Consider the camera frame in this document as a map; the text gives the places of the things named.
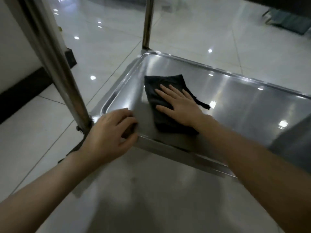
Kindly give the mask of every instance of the glossy floor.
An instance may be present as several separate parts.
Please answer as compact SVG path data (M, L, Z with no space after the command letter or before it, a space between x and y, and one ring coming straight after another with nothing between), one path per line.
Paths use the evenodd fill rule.
M140 52L144 8L118 0L48 1L77 59L72 72L90 111ZM156 0L154 50L311 94L309 34L265 25L267 7L242 0L172 3ZM82 139L75 126L54 86L2 123L0 199L55 166ZM241 184L138 149L87 178L39 231L146 228L278 232Z

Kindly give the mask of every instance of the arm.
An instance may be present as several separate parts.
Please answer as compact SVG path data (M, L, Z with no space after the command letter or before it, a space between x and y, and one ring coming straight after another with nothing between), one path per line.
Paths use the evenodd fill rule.
M311 228L311 176L268 151L262 145L220 125L198 108L192 97L170 86L156 92L174 110L156 108L177 122L192 126L226 160L247 190L287 232Z
M0 204L0 232L35 232L85 177L130 149L137 134L123 143L120 139L127 127L136 123L131 115L128 109L103 115L78 151L4 200Z

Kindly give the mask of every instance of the forearm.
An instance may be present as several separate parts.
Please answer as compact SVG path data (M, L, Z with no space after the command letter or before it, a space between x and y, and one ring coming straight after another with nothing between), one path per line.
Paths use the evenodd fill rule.
M210 116L194 125L284 230L304 232L311 217L311 176L225 128Z
M0 232L35 232L94 167L72 153L0 204Z

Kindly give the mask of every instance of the hand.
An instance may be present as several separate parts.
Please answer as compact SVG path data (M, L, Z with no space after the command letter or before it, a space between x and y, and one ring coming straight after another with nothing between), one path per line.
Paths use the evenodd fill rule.
M137 120L129 109L114 110L103 115L92 127L78 153L97 167L111 162L126 153L137 141L137 133L131 134L124 142L121 135Z
M167 102L169 102L174 110L165 106L157 105L156 109L165 113L182 125L193 127L194 122L204 115L198 105L194 102L193 98L188 92L183 89L183 93L177 90L172 85L166 88L160 85L163 91L155 89L155 91Z

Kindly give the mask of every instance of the white wall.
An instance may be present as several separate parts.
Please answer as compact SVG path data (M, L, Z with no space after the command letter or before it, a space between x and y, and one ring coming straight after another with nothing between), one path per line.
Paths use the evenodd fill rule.
M0 93L41 67L9 8L0 0Z

